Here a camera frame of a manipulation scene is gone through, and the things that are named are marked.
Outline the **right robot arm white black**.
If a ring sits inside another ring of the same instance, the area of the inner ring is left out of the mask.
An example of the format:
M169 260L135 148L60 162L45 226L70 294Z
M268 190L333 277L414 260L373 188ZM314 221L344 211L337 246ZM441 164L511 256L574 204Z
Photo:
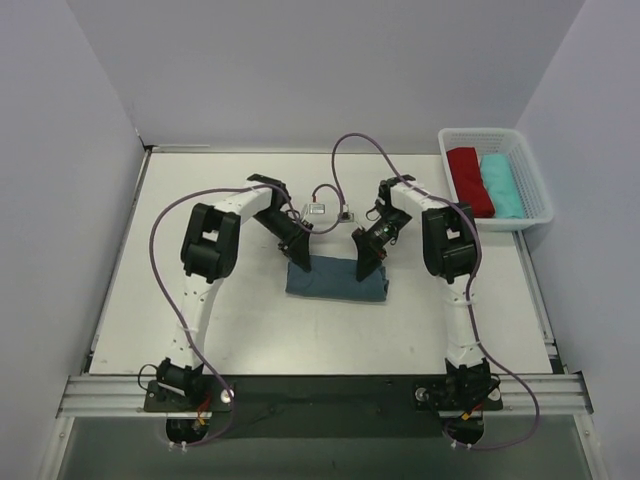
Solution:
M397 241L414 220L421 226L422 255L438 280L446 321L446 374L425 396L440 408L471 409L499 385L492 377L472 318L470 284L478 270L479 240L472 209L464 203L436 199L411 175L382 180L374 210L379 218L367 230L352 233L357 250L356 279L361 282L382 266L385 246Z

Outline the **blue-grey t shirt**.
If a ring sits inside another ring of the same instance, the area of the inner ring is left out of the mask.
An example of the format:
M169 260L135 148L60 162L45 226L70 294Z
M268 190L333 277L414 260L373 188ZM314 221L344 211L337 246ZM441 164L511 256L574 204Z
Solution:
M312 255L311 270L290 262L285 292L290 295L337 301L382 303L387 300L389 279L380 266L364 280L356 278L353 259Z

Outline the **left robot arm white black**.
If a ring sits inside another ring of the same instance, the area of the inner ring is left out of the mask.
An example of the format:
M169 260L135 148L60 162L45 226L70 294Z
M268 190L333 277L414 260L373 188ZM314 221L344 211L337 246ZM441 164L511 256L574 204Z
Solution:
M208 389L204 370L204 341L215 298L234 270L243 223L256 220L278 238L278 249L295 265L311 270L309 250L313 225L284 206L291 202L285 183L253 174L241 188L224 191L227 197L191 210L180 249L184 270L181 303L170 300L177 327L165 359L156 368L159 388L179 410L190 411Z

